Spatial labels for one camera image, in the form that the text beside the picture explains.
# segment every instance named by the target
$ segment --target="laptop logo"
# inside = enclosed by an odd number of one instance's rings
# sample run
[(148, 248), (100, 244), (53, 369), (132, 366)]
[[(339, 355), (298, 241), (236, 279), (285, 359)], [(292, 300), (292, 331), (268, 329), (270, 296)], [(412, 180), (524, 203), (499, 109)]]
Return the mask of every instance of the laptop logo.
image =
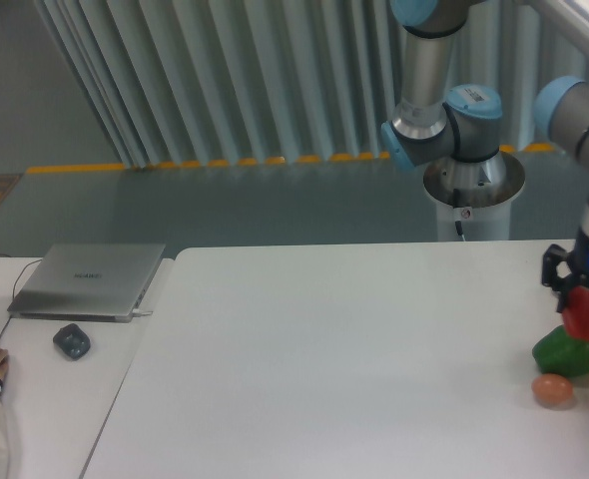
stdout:
[(101, 279), (103, 275), (99, 272), (76, 272), (76, 278), (85, 278), (85, 279)]

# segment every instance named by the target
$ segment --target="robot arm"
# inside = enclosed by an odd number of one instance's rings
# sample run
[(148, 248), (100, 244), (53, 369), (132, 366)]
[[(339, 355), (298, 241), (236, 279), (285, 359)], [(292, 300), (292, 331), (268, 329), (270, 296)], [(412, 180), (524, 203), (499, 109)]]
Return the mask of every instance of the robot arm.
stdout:
[[(520, 163), (499, 152), (501, 99), (481, 85), (461, 85), (444, 97), (456, 33), (480, 0), (390, 0), (407, 31), (401, 101), (381, 137), (403, 170), (431, 163), (423, 177), (439, 210), (439, 239), (506, 240), (507, 222), (472, 220), (472, 209), (491, 218), (521, 192)], [(509, 212), (501, 207), (494, 212)], [(467, 222), (465, 231), (462, 222)]]
[[(574, 77), (554, 80), (535, 104), (538, 128), (589, 171), (589, 85)], [(567, 262), (570, 274), (559, 277)], [(553, 245), (543, 260), (542, 283), (559, 292), (558, 312), (568, 334), (589, 340), (589, 198), (571, 252)]]
[[(402, 169), (431, 162), (425, 188), (438, 203), (455, 210), (508, 202), (524, 182), (520, 164), (498, 152), (501, 105), (495, 92), (463, 85), (443, 102), (454, 35), (469, 8), (481, 1), (390, 0), (408, 37), (401, 102), (381, 126), (383, 143)], [(589, 56), (589, 0), (517, 2), (551, 20)], [(537, 126), (589, 171), (589, 85), (571, 77), (555, 80), (539, 95), (535, 112)], [(571, 272), (560, 277), (557, 266), (563, 261)], [(558, 311), (567, 332), (589, 340), (589, 199), (574, 249), (550, 247), (542, 282), (559, 292)]]
[[(401, 101), (381, 133), (392, 159), (404, 170), (455, 151), (455, 132), (452, 125), (446, 128), (443, 93), (454, 37), (465, 24), (469, 7), (480, 1), (390, 0), (395, 18), (408, 35)], [(494, 117), (500, 118), (500, 100), (497, 96), (492, 100)], [(491, 131), (496, 137), (492, 143), (498, 144), (498, 128), (488, 125), (487, 130), (486, 134)]]

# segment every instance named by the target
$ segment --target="gray floor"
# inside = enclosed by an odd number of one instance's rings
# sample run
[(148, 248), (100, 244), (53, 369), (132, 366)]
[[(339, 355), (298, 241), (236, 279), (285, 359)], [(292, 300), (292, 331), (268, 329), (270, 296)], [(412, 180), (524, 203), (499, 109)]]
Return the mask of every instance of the gray floor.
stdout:
[[(574, 238), (589, 177), (559, 154), (520, 154), (527, 174), (512, 238)], [(26, 175), (0, 207), (0, 252), (54, 242), (186, 247), (436, 240), (422, 170), (390, 161)]]

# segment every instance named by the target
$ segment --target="vertical blinds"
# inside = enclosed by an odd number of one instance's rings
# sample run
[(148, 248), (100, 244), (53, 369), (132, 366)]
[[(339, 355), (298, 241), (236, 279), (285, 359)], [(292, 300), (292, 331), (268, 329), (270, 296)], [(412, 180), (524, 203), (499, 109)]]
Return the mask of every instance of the vertical blinds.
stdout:
[[(406, 33), (387, 0), (39, 0), (127, 167), (381, 155)], [(502, 142), (534, 135), (537, 92), (587, 76), (529, 7), (489, 0), (458, 35), (448, 86), (503, 98)]]

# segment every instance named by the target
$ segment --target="blue cap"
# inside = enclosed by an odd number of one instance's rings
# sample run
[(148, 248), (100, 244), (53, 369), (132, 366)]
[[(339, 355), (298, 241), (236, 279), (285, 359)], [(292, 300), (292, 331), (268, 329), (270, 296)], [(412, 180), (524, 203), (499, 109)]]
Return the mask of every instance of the blue cap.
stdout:
[(584, 80), (576, 77), (561, 77), (548, 83), (541, 90), (534, 102), (534, 123), (538, 129), (550, 138), (550, 125), (556, 107), (561, 103), (565, 94), (578, 83)]
[(427, 20), (438, 0), (390, 0), (396, 21), (405, 27), (417, 27)]
[(445, 102), (461, 115), (481, 120), (498, 120), (503, 116), (501, 97), (482, 85), (459, 85), (449, 91)]
[(390, 122), (381, 125), (381, 139), (383, 140), (383, 146), (390, 153), (390, 158), (402, 171), (408, 172), (415, 168), (415, 164), (394, 134)]

